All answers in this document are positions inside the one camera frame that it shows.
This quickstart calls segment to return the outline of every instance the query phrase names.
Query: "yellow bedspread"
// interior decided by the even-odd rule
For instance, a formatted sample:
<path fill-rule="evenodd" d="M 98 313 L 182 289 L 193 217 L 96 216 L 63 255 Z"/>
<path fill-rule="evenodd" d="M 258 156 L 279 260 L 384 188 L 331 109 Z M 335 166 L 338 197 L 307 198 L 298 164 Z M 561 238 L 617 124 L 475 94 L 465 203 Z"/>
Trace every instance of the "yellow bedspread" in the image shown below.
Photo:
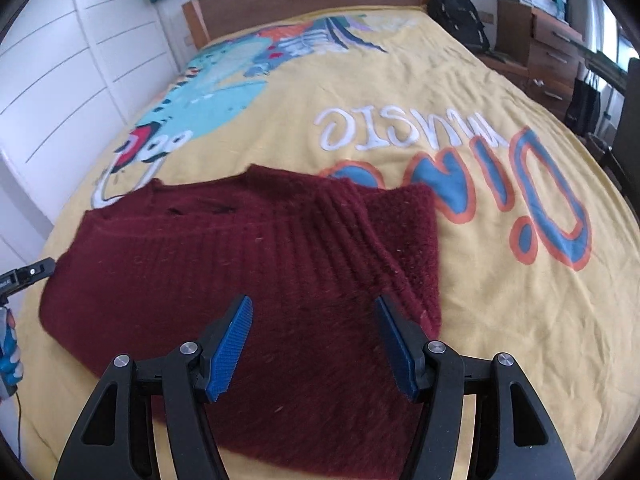
<path fill-rule="evenodd" d="M 335 10 L 236 34 L 206 48 L 137 124 L 69 201 L 47 256 L 66 250 L 92 203 L 152 176 L 196 182 L 257 163 L 387 188 L 426 182 L 438 195 L 441 339 L 460 354 L 516 357 L 579 480 L 617 453 L 640 414 L 638 226 L 561 123 L 425 14 Z M 42 329 L 42 287 L 18 320 L 20 395 L 28 465 L 49 480 L 96 378 Z M 222 457 L 231 478 L 308 477 Z"/>

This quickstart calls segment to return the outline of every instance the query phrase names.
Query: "black bag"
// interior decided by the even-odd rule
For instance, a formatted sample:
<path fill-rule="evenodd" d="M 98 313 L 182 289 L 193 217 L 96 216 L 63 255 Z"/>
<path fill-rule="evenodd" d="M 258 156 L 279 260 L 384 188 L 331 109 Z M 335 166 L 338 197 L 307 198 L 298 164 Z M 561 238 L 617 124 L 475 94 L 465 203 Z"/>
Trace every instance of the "black bag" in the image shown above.
<path fill-rule="evenodd" d="M 564 125 L 574 134 L 584 137 L 594 134 L 600 118 L 600 92 L 593 73 L 584 79 L 575 79 L 574 95 L 564 116 Z"/>
<path fill-rule="evenodd" d="M 471 0 L 429 0 L 427 13 L 471 52 L 489 50 L 484 25 Z"/>

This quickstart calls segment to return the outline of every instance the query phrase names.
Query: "wooden dresser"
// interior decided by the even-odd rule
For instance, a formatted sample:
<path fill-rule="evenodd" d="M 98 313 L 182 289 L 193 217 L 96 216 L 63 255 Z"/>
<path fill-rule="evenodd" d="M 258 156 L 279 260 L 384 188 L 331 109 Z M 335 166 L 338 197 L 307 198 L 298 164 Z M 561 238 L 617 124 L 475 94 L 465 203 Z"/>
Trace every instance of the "wooden dresser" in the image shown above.
<path fill-rule="evenodd" d="M 543 10 L 499 0 L 495 49 L 515 63 L 481 59 L 562 121 L 582 60 L 563 38 L 582 42 L 579 32 Z"/>

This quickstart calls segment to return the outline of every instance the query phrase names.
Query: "hand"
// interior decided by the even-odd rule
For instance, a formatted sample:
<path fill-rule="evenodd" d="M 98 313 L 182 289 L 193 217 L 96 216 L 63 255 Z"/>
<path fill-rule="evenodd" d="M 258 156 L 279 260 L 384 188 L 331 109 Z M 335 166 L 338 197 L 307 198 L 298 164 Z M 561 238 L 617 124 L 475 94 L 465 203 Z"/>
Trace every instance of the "hand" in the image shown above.
<path fill-rule="evenodd" d="M 14 314 L 8 308 L 0 309 L 0 376 L 7 386 L 15 386 L 22 380 L 24 367 L 20 361 L 20 347 L 15 335 Z"/>

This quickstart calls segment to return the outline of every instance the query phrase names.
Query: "bed cover print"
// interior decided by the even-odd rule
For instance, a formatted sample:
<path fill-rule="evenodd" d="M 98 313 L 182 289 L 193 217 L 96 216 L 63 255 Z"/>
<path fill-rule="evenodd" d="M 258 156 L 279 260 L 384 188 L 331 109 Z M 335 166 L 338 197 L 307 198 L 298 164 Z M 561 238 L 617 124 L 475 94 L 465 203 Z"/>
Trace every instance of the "bed cover print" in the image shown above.
<path fill-rule="evenodd" d="M 349 52 L 350 47 L 386 54 L 382 46 L 361 39 L 358 31 L 390 31 L 411 25 L 411 19 L 382 18 L 375 14 L 327 16 L 309 22 L 265 27 L 205 48 L 192 60 L 183 78 L 167 92 L 164 100 L 138 121 L 126 142 L 116 150 L 95 187 L 92 207 L 104 207 L 119 199 L 119 195 L 104 197 L 112 175 L 135 162 L 148 165 L 134 186 L 134 189 L 139 189 L 151 180 L 167 156 L 175 150 L 232 121 L 265 89 L 268 75 L 287 61 L 311 54 Z M 226 81 L 238 74 L 244 76 L 239 82 Z M 393 127 L 387 129 L 388 140 L 375 133 L 372 125 L 373 106 L 352 112 L 362 113 L 367 124 L 367 143 L 356 145 L 357 150 L 389 145 L 407 148 L 420 136 L 418 128 L 406 118 L 406 111 L 400 107 L 388 105 L 379 114 L 383 118 L 407 124 L 410 134 L 405 140 L 398 139 Z M 327 120 L 332 114 L 341 116 L 346 122 L 346 129 L 338 136 L 338 140 L 332 140 L 336 123 Z M 426 152 L 417 153 L 406 168 L 403 185 L 424 182 L 431 186 L 436 192 L 439 211 L 454 224 L 465 224 L 474 218 L 476 186 L 480 183 L 474 183 L 468 167 L 455 149 L 462 144 L 453 127 L 456 124 L 469 139 L 471 152 L 484 176 L 482 184 L 491 191 L 496 207 L 503 212 L 513 208 L 516 186 L 527 204 L 530 214 L 519 217 L 508 233 L 514 258 L 521 264 L 534 263 L 540 240 L 549 254 L 569 268 L 581 270 L 588 263 L 591 254 L 589 215 L 531 129 L 524 128 L 507 142 L 479 113 L 469 116 L 466 121 L 453 108 L 447 110 L 446 118 L 434 114 L 424 117 L 415 109 L 409 110 L 409 114 L 417 121 L 431 148 L 436 151 L 436 156 L 432 157 Z M 354 139 L 355 121 L 348 111 L 341 108 L 323 110 L 314 124 L 327 123 L 319 142 L 326 152 L 338 150 Z M 438 143 L 437 123 L 449 137 L 450 146 L 446 148 L 441 148 Z M 509 151 L 516 182 L 509 179 L 494 150 Z M 545 210 L 527 168 L 527 153 L 546 167 L 568 203 L 575 218 L 575 227 L 571 232 L 559 228 Z M 350 178 L 364 186 L 384 186 L 381 173 L 366 162 L 345 160 L 322 173 Z"/>

